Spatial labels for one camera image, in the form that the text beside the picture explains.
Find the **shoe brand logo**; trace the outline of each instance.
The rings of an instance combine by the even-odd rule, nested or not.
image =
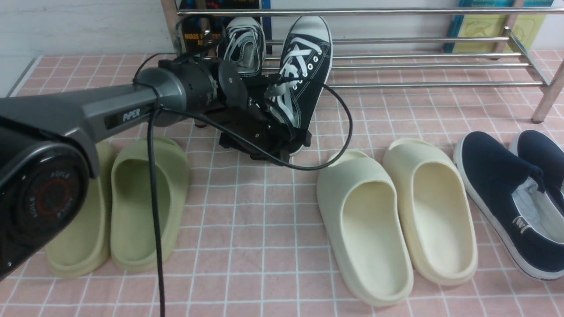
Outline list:
[[[523,234],[525,230],[531,227],[522,216],[513,219],[513,223],[516,224],[517,227],[519,227],[521,234]]]

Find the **navy slip-on shoe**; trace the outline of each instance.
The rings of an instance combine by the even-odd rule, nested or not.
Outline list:
[[[453,160],[515,266],[534,279],[564,276],[564,217],[544,189],[543,171],[484,132],[466,134]]]
[[[509,150],[543,171],[547,193],[564,215],[564,152],[560,147],[541,132],[525,130],[515,136]]]

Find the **red ring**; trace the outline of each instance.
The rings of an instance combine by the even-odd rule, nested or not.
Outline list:
[[[63,187],[65,188],[65,198],[63,199],[63,203],[60,206],[58,206],[55,209],[54,212],[46,212],[41,206],[41,198],[42,198],[43,194],[45,193],[45,190],[47,188],[55,185],[55,184],[62,184],[63,185]],[[45,184],[43,186],[43,188],[41,188],[41,190],[37,194],[37,200],[36,200],[37,211],[41,214],[44,214],[44,215],[56,214],[57,212],[59,212],[60,209],[65,207],[65,205],[67,204],[67,201],[69,200],[70,197],[71,197],[71,189],[69,188],[69,184],[65,180],[62,180],[62,179],[52,179],[47,184]]]

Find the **robotic arm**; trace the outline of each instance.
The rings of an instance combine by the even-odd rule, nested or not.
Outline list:
[[[0,280],[64,229],[99,174],[95,143],[147,122],[170,126],[190,114],[235,132],[219,144],[267,158],[249,143],[288,162],[286,148],[309,146],[265,94],[279,77],[243,83],[221,59],[162,60],[132,85],[0,99]]]

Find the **green slide sandal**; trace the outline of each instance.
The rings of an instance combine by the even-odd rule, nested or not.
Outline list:
[[[158,217],[163,261],[173,252],[184,211],[190,164],[174,141],[155,137]],[[157,266],[147,139],[124,148],[112,169],[110,246],[116,266],[146,271]]]
[[[96,150],[100,176],[90,181],[84,205],[74,220],[45,246],[49,268],[60,278],[88,274],[104,263],[110,254],[110,174],[116,152],[107,142],[97,144]]]

